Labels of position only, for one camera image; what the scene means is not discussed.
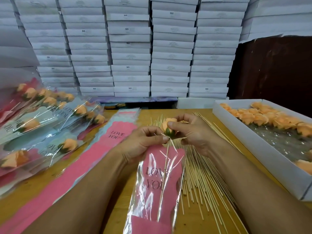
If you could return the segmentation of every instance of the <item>wooden table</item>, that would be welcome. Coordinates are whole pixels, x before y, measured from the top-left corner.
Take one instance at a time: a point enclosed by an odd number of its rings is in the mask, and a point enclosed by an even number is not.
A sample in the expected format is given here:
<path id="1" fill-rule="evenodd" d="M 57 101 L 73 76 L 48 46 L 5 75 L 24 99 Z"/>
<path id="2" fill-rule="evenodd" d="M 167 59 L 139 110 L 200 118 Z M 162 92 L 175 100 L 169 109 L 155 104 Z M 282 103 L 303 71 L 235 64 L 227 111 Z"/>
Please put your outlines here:
<path id="1" fill-rule="evenodd" d="M 105 115 L 110 118 L 116 110 L 106 111 Z M 220 122 L 220 120 L 213 115 L 211 109 L 170 109 L 170 110 L 141 110 L 137 124 L 139 126 L 149 125 L 152 120 L 157 119 L 163 115 L 165 118 L 174 117 L 182 113 L 199 112 L 205 116 L 210 122 L 216 123 L 216 125 L 228 136 L 228 138 L 240 149 L 240 151 L 252 161 L 263 173 L 265 173 L 271 180 L 277 185 L 282 186 L 268 170 L 240 143 L 240 141 Z M 93 130 L 89 136 L 93 136 L 98 129 Z M 61 160 L 53 165 L 48 170 L 37 174 L 34 177 L 23 181 L 18 188 L 7 197 L 0 200 L 0 225 L 9 219 L 20 207 L 26 204 L 33 197 L 37 196 L 43 188 L 55 177 L 57 177 L 61 171 L 71 164 L 79 154 L 86 148 L 87 145 L 79 148 L 71 157 L 67 160 Z M 116 187 L 110 204 L 107 207 L 105 214 L 103 227 L 103 234 L 122 233 L 125 225 L 127 211 L 129 208 L 130 198 L 132 190 L 135 184 L 137 165 L 128 166 L 119 177 L 119 183 Z M 175 225 L 175 233 L 218 233 L 212 213 L 208 213 L 205 207 L 202 207 L 204 220 L 201 219 L 201 214 L 198 208 L 198 204 L 191 203 L 190 208 L 187 206 L 186 197 L 183 197 L 184 212 L 182 214 L 181 205 L 179 205 L 177 222 Z M 306 202 L 310 208 L 312 208 L 312 202 Z M 237 234 L 238 231 L 232 224 L 232 221 L 228 217 L 225 211 L 220 210 L 224 222 L 227 225 L 228 232 L 230 234 Z"/>

